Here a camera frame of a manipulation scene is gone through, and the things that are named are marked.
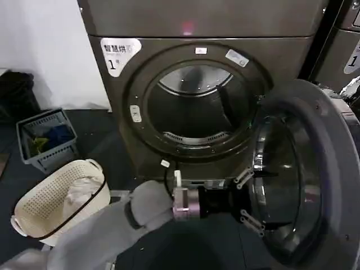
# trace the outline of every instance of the white cloth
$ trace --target white cloth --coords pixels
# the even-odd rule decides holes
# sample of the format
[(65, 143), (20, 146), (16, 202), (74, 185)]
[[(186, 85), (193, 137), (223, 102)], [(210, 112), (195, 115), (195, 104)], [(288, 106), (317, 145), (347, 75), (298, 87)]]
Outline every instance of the white cloth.
[(62, 216), (66, 219), (84, 205), (101, 187), (101, 182), (95, 177), (76, 179), (70, 186), (64, 200)]
[(105, 269), (107, 262), (142, 236), (173, 219), (173, 202), (163, 184), (148, 181), (134, 190), (131, 211), (137, 223), (143, 225), (140, 229), (134, 229), (125, 214), (130, 199), (110, 204), (78, 223), (59, 238), (50, 252), (31, 254), (31, 263), (25, 263), (20, 254), (0, 265), (0, 270)]
[(0, 265), (0, 270), (46, 270), (48, 255), (48, 251), (28, 249)]

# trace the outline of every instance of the white wall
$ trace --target white wall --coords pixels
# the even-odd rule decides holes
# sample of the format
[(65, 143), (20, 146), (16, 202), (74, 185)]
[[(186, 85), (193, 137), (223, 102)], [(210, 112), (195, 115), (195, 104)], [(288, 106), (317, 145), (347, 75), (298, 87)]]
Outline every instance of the white wall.
[(0, 0), (0, 68), (29, 71), (44, 109), (107, 109), (76, 0)]

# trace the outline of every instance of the laundry basket handle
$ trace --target laundry basket handle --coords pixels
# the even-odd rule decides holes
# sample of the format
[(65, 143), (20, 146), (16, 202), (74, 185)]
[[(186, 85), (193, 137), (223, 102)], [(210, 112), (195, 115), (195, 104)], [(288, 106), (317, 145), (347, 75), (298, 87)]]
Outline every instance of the laundry basket handle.
[(11, 223), (13, 229), (15, 231), (17, 231), (20, 235), (25, 236), (25, 237), (28, 236), (25, 232), (22, 231), (22, 229), (20, 228), (19, 224), (17, 223), (14, 215), (11, 216), (10, 223)]
[(98, 162), (96, 162), (93, 159), (87, 159), (87, 162), (90, 162), (92, 165), (94, 165), (99, 171), (102, 172), (102, 166), (100, 166), (100, 164)]

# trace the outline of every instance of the dryer door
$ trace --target dryer door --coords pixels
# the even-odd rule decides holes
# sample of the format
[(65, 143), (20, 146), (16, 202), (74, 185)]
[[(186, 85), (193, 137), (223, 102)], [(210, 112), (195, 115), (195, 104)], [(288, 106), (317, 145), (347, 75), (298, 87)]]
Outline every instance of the dryer door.
[(336, 94), (295, 80), (262, 100), (249, 183), (271, 269), (356, 269), (360, 124)]

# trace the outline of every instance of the sticker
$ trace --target sticker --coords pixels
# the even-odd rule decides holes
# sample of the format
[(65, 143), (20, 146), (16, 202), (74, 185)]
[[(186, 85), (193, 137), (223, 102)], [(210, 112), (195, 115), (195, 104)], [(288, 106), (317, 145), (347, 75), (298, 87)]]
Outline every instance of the sticker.
[(168, 168), (168, 167), (170, 167), (170, 162), (167, 161), (167, 160), (165, 160), (165, 159), (163, 159), (163, 160), (161, 161), (161, 166), (164, 166), (165, 168)]
[(356, 45), (353, 53), (351, 54), (346, 66), (344, 67), (344, 73), (350, 74), (360, 68), (360, 40)]
[(107, 70), (113, 77), (120, 76), (125, 65), (141, 50), (136, 38), (102, 38), (100, 45)]
[(137, 105), (130, 105), (130, 114), (133, 122), (140, 123), (142, 121), (140, 114), (140, 107)]
[(206, 47), (196, 47), (195, 48), (196, 55), (205, 55), (207, 53), (208, 53), (208, 48), (206, 48)]
[(233, 49), (229, 49), (229, 51), (226, 53), (225, 55), (226, 58), (228, 58), (229, 60), (235, 62), (236, 64), (238, 64), (241, 67), (245, 67), (248, 62), (249, 59), (247, 59), (246, 57), (242, 56), (241, 54), (239, 54), (238, 52), (234, 51)]

